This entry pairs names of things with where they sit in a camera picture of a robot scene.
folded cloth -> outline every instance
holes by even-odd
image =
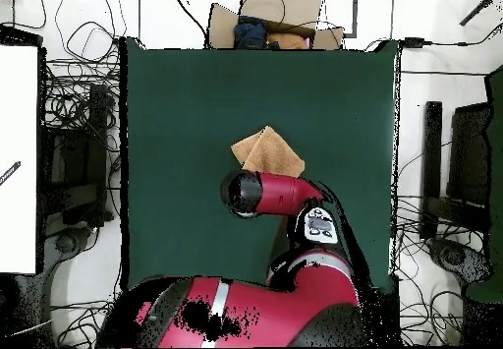
[[[306,41],[294,33],[272,33],[267,36],[267,42],[277,42],[280,49],[308,49]]]
[[[244,170],[299,177],[306,164],[271,127],[231,146]]]

white label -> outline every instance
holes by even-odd
[[[304,235],[312,242],[337,244],[337,233],[332,216],[321,207],[312,208],[304,218]]]

wire bundle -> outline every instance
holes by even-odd
[[[452,143],[452,141],[443,144],[442,146],[446,146]],[[415,158],[411,159],[407,162],[399,172],[398,179],[400,179],[403,171],[410,166],[414,161],[417,161],[422,156],[422,153]],[[401,282],[410,281],[416,287],[419,293],[420,302],[413,303],[410,305],[406,305],[402,301],[400,302],[403,305],[403,308],[400,311],[400,318],[402,319],[421,319],[421,321],[417,323],[403,325],[401,327],[402,330],[402,340],[406,346],[415,346],[417,345],[411,338],[409,332],[414,333],[422,333],[427,337],[425,345],[429,346],[436,340],[438,340],[442,345],[451,345],[452,342],[448,340],[447,331],[454,330],[457,333],[461,333],[462,330],[462,317],[455,317],[452,314],[448,314],[447,316],[442,316],[437,309],[434,308],[434,302],[443,295],[449,294],[455,296],[461,300],[463,300],[463,296],[453,291],[444,290],[433,295],[427,303],[424,300],[423,293],[415,282],[415,278],[419,274],[419,264],[415,260],[415,255],[417,254],[426,254],[429,257],[429,251],[427,246],[425,245],[425,241],[419,240],[419,216],[422,217],[421,223],[428,223],[426,219],[431,217],[427,213],[421,212],[421,210],[411,202],[410,199],[420,200],[421,196],[392,196],[392,200],[396,200],[396,204],[399,213],[397,214],[397,223],[396,225],[392,225],[395,228],[395,232],[397,234],[397,244],[394,248],[396,255],[396,264],[392,265],[393,272],[397,273]],[[483,242],[482,236],[470,229],[462,228],[455,223],[437,220],[431,217],[431,221],[438,224],[440,228],[443,230],[437,233],[438,238],[448,239],[449,237],[457,238],[459,235],[469,236],[469,242],[467,245],[470,245],[472,242],[473,235],[476,235],[480,242]],[[401,266],[401,261],[403,257],[408,257],[412,260],[413,264],[416,266],[416,272],[410,276],[407,274]],[[413,311],[416,315],[406,315],[405,312]],[[432,330],[424,329],[426,325],[429,325]]]

orange towel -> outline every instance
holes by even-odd
[[[299,177],[306,168],[290,146],[271,127],[231,146],[244,170]]]

black cable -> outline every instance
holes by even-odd
[[[241,4],[241,8],[243,8],[243,5],[245,5],[248,1],[249,0],[244,0],[243,3]],[[281,17],[281,21],[276,26],[277,29],[279,29],[279,27],[281,27],[281,24],[283,24],[283,21],[285,20],[285,16],[287,14],[287,6],[285,5],[285,1],[284,0],[280,0],[280,1],[283,4],[283,16]]]
[[[105,3],[106,3],[107,8],[108,8],[108,11],[109,11],[109,13],[110,13],[110,20],[111,20],[111,23],[112,23],[112,30],[113,30],[113,32],[112,32],[112,33],[110,33],[108,30],[106,30],[106,28],[105,28],[103,25],[101,25],[101,24],[99,24],[99,23],[97,23],[97,22],[95,22],[95,21],[88,21],[88,22],[85,22],[85,23],[81,24],[81,25],[80,25],[80,26],[79,26],[79,27],[78,27],[78,28],[77,28],[77,29],[76,29],[76,30],[75,30],[75,31],[74,31],[74,32],[70,35],[70,37],[68,38],[68,40],[67,40],[66,42],[64,41],[64,38],[63,38],[63,33],[61,32],[61,29],[59,28],[59,25],[58,25],[58,19],[57,19],[57,18],[58,18],[58,15],[59,15],[59,11],[60,11],[60,9],[61,9],[61,7],[62,7],[62,5],[63,5],[64,0],[61,0],[60,4],[59,4],[59,6],[58,6],[58,9],[56,10],[56,15],[54,16],[54,23],[56,24],[56,29],[57,29],[57,30],[58,30],[58,32],[59,32],[59,35],[60,35],[60,38],[61,38],[61,43],[63,44],[63,49],[65,50],[65,52],[66,52],[67,54],[72,55],[73,57],[75,57],[75,58],[79,59],[79,60],[80,60],[80,61],[82,61],[83,63],[96,63],[96,62],[100,62],[101,60],[105,59],[105,58],[106,58],[106,57],[110,54],[110,52],[112,51],[112,49],[113,49],[113,47],[114,47],[114,45],[115,45],[115,43],[114,43],[114,42],[115,42],[115,41],[114,41],[114,39],[115,39],[115,35],[116,35],[116,33],[115,33],[115,22],[114,22],[114,18],[113,18],[113,12],[112,12],[112,8],[111,8],[110,3],[108,2],[108,0],[104,0],[104,1],[105,1]],[[107,52],[106,52],[106,53],[105,53],[102,57],[100,57],[100,58],[98,58],[98,59],[94,59],[94,60],[89,60],[89,59],[86,59],[86,58],[84,58],[83,56],[81,56],[81,55],[77,54],[75,51],[73,51],[73,50],[70,48],[70,45],[69,45],[69,44],[70,44],[70,41],[74,38],[74,36],[77,34],[77,32],[79,32],[79,30],[80,30],[80,29],[82,29],[82,28],[84,28],[84,27],[86,27],[86,26],[88,26],[88,25],[96,25],[97,27],[99,27],[100,29],[102,29],[102,30],[103,30],[103,32],[107,33],[107,34],[110,36],[110,38],[111,38],[110,46],[109,46],[109,48],[108,48]]]
[[[444,291],[440,291],[439,293],[435,294],[432,298],[431,298],[431,301],[429,302],[429,308],[430,308],[430,315],[431,317],[434,319],[435,316],[434,316],[434,313],[433,313],[433,304],[435,302],[435,300],[440,297],[440,296],[443,296],[444,294],[450,294],[450,295],[453,295],[453,296],[456,296],[458,298],[460,298],[462,301],[465,300],[465,298],[461,295],[461,294],[458,294],[454,291],[450,291],[450,290],[444,290]],[[431,324],[433,326],[433,331],[435,332],[436,336],[438,337],[438,339],[440,340],[440,342],[442,343],[442,345],[450,345],[450,343],[448,341],[445,341],[444,339],[442,339],[440,337],[440,335],[438,334],[438,329],[436,328],[436,322],[435,320],[432,320],[431,321]]]
[[[184,10],[184,12],[189,16],[189,18],[191,18],[196,23],[196,25],[199,27],[199,29],[202,31],[202,34],[204,35],[204,48],[210,48],[208,31],[204,30],[202,25],[197,21],[196,18],[194,18],[193,14],[191,14],[187,10],[187,8],[184,6],[184,4],[182,3],[181,0],[177,0],[177,2],[180,5],[180,7]]]
[[[478,42],[454,42],[454,43],[442,43],[442,42],[431,42],[425,41],[423,45],[441,45],[441,46],[459,46],[459,47],[467,47],[471,45],[481,45],[483,42],[486,42],[490,36],[492,36],[496,31],[500,31],[503,29],[503,23],[498,24],[492,31],[485,36],[484,39],[481,39]]]
[[[12,27],[18,26],[18,27],[23,27],[23,28],[28,28],[28,29],[43,29],[45,27],[45,24],[47,23],[47,13],[45,12],[45,3],[43,2],[43,0],[40,0],[40,3],[42,4],[42,11],[43,11],[43,23],[42,23],[41,26],[39,26],[39,27],[33,27],[33,26],[30,26],[30,25],[17,23],[16,22],[15,0],[13,0],[13,6],[12,6],[12,14],[13,14],[12,15],[12,21],[11,22],[1,23],[0,25],[12,25]]]

